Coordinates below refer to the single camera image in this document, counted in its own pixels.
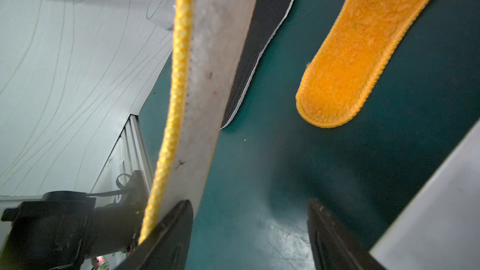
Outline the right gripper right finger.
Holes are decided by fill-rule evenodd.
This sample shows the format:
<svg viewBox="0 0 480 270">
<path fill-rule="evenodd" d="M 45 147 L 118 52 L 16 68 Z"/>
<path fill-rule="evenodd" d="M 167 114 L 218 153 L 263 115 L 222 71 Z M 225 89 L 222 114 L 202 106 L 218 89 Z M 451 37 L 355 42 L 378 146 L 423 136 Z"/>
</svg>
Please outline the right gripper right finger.
<svg viewBox="0 0 480 270">
<path fill-rule="evenodd" d="M 317 199 L 309 202 L 307 230 L 317 270 L 383 270 Z"/>
</svg>

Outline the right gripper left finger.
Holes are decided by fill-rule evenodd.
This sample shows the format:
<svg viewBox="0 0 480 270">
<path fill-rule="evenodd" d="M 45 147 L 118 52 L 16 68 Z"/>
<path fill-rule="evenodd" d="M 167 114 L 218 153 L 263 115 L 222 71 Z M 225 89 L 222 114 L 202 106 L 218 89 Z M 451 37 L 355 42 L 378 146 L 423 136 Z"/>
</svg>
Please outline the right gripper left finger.
<svg viewBox="0 0 480 270">
<path fill-rule="evenodd" d="M 183 270 L 193 229 L 193 207 L 183 200 L 118 267 L 119 270 Z"/>
</svg>

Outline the white storage box tray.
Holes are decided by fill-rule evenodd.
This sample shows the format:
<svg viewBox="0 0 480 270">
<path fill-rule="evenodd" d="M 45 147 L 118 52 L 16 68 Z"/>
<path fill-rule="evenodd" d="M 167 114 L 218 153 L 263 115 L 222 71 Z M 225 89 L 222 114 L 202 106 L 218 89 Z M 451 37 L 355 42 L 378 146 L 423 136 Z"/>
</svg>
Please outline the white storage box tray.
<svg viewBox="0 0 480 270">
<path fill-rule="evenodd" d="M 480 125 L 476 123 L 370 251 L 388 270 L 480 267 Z"/>
</svg>

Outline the black insole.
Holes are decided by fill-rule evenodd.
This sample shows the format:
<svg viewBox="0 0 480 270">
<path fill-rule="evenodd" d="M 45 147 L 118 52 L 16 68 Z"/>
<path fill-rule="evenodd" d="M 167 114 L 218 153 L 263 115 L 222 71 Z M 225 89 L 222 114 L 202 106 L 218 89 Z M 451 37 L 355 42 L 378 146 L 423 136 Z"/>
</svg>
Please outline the black insole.
<svg viewBox="0 0 480 270">
<path fill-rule="evenodd" d="M 221 129 L 235 118 L 267 46 L 287 18 L 294 0 L 257 0 L 227 101 Z"/>
</svg>

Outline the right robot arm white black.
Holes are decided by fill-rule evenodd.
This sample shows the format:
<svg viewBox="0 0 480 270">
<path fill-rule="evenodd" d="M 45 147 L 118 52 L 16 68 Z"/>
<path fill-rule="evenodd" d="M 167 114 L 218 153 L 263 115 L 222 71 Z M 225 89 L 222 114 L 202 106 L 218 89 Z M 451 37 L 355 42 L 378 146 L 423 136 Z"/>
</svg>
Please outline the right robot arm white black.
<svg viewBox="0 0 480 270">
<path fill-rule="evenodd" d="M 140 240 L 147 189 L 140 171 L 118 183 L 107 196 L 118 203 L 96 206 L 97 194 L 52 191 L 40 199 L 6 208 L 2 221 L 11 223 L 1 250 L 4 270 L 78 270 L 91 260 L 96 270 L 108 267 L 102 256 L 125 253 L 122 270 L 182 270 L 186 266 L 193 228 L 193 207 L 180 201 Z"/>
</svg>

